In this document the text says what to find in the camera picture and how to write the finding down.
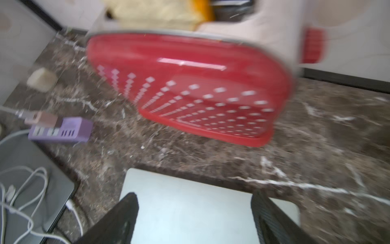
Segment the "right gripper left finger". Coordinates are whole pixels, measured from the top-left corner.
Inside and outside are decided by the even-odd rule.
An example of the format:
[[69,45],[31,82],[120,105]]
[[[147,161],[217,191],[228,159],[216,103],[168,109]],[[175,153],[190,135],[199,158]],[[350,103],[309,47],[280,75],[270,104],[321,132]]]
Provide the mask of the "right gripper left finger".
[[87,231],[77,244],[130,244],[139,211],[135,193],[127,194]]

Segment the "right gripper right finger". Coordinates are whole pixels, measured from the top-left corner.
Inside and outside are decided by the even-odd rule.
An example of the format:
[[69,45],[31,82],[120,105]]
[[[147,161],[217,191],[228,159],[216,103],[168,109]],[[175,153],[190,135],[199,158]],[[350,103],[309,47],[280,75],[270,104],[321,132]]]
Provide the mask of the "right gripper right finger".
[[316,241],[294,223],[262,191],[255,191],[251,210],[261,244],[315,244]]

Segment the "silver apple laptop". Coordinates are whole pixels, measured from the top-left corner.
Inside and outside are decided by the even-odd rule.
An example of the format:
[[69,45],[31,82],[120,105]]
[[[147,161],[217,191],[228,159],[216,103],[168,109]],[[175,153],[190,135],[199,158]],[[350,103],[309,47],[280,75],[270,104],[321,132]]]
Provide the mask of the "silver apple laptop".
[[[121,198],[135,193],[139,211],[133,244],[261,244],[251,210],[253,193],[131,168]],[[301,227],[298,207],[270,198]]]

